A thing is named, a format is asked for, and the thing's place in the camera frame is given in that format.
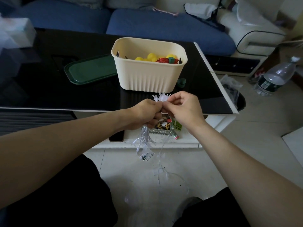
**pink string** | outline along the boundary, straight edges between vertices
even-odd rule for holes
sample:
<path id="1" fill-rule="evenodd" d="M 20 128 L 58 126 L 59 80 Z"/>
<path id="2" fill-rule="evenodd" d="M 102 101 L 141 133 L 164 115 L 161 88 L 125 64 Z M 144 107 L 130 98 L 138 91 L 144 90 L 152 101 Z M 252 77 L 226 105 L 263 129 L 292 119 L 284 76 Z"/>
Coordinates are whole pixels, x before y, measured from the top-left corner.
<path id="1" fill-rule="evenodd" d="M 173 15 L 174 17 L 177 17 L 177 16 L 179 15 L 179 13 L 171 13 L 171 12 L 167 12 L 167 11 L 164 11 L 164 10 L 157 9 L 156 7 L 153 7 L 153 9 L 152 9 L 152 10 L 153 10 L 153 11 L 155 11 L 155 12 L 159 11 L 159 12 L 161 12 L 161 13 L 167 13 L 167 14 L 171 14 L 171 15 Z"/>

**beige basket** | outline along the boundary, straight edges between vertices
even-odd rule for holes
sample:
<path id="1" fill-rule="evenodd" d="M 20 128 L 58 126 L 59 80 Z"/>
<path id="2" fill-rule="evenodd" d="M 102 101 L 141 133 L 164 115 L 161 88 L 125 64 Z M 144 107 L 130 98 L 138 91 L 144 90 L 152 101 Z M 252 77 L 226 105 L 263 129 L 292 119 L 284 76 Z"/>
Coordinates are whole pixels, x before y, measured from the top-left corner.
<path id="1" fill-rule="evenodd" d="M 182 64 L 135 61 L 136 57 L 146 58 L 149 53 L 155 53 L 158 57 L 175 54 L 178 59 L 181 58 Z M 133 91 L 157 93 L 173 91 L 187 63 L 186 52 L 181 45 L 139 38 L 116 40 L 112 48 L 112 56 L 115 59 L 121 87 Z"/>

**black phone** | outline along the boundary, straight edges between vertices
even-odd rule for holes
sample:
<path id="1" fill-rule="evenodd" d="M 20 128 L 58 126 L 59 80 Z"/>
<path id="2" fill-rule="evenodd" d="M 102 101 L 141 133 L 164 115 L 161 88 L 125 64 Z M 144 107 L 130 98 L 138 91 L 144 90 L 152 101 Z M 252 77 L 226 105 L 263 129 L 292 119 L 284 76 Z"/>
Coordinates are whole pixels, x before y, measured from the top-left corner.
<path id="1" fill-rule="evenodd" d="M 115 133 L 114 135 L 109 137 L 109 141 L 110 142 L 117 142 L 117 143 L 121 143 L 123 142 L 124 139 L 124 131 L 120 131 L 118 133 Z"/>

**shoe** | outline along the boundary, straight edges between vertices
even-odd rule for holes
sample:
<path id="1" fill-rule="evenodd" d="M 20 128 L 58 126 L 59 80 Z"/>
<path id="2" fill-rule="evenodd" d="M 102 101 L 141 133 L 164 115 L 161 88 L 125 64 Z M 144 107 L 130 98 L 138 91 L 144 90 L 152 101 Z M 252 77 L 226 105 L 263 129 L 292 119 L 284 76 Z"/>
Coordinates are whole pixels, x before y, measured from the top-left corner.
<path id="1" fill-rule="evenodd" d="M 184 210 L 186 210 L 188 207 L 193 206 L 202 201 L 203 200 L 198 197 L 190 197 L 190 198 L 185 199 L 177 208 L 174 222 L 176 222 L 182 216 Z"/>

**plastic bottle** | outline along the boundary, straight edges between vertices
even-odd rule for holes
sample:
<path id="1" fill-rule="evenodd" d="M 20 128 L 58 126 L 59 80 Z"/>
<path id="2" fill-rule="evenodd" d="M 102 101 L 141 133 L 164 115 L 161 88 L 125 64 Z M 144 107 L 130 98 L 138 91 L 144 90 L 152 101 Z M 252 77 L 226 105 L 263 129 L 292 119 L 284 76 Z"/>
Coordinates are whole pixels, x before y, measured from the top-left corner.
<path id="1" fill-rule="evenodd" d="M 289 63 L 284 62 L 274 66 L 259 79 L 254 86 L 254 90 L 262 96 L 272 95 L 290 80 L 299 60 L 299 57 L 292 57 Z"/>

